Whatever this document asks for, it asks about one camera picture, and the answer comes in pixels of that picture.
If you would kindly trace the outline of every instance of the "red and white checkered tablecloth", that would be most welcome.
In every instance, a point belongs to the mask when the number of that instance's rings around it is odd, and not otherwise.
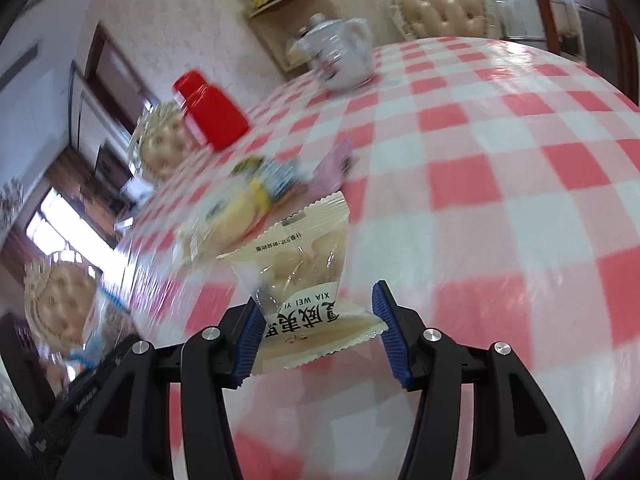
[[[371,84],[330,95],[304,75],[252,111],[237,144],[195,153],[123,239],[108,282],[156,346],[215,324],[249,291],[221,262],[172,278],[177,225],[246,155],[312,170],[351,138],[341,294],[369,305],[386,280],[457,342],[509,342],[592,478],[640,413],[640,110],[589,70],[519,44],[438,38],[376,56]],[[390,480],[418,396],[374,340],[249,378],[226,405],[248,480]],[[466,478],[471,399],[465,390],[455,478]]]

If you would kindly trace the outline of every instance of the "red cup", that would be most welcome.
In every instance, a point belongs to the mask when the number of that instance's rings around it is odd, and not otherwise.
[[[249,130],[242,112],[222,90],[208,84],[200,72],[189,70],[174,83],[174,91],[176,99],[184,99],[186,120],[193,120],[214,151],[224,150]]]

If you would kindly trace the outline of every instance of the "window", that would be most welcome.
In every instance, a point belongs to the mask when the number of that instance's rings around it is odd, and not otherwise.
[[[45,254],[64,251],[62,260],[89,263],[92,276],[116,263],[113,249],[54,188],[27,225],[27,236]]]

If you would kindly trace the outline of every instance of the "beige cushioned chair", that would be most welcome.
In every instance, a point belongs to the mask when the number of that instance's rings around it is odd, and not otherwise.
[[[162,103],[147,111],[129,141],[129,161],[142,178],[156,186],[196,149],[196,140],[175,103]]]
[[[46,256],[27,267],[24,280],[25,313],[34,335],[52,351],[68,354],[82,344],[82,329],[96,289],[88,263]]]
[[[439,36],[502,37],[495,0],[390,0],[390,10],[406,40]]]

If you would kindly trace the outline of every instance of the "plastic snack bag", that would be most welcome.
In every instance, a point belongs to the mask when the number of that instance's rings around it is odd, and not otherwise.
[[[254,171],[229,177],[194,209],[177,231],[174,266],[216,257],[254,229],[273,204],[298,181],[295,160],[262,162]]]
[[[126,336],[137,333],[129,311],[99,286],[82,330],[84,344],[82,348],[72,350],[70,357],[87,368],[95,368]]]
[[[223,254],[267,321],[254,374],[303,365],[388,329],[338,298],[349,207],[337,192]]]

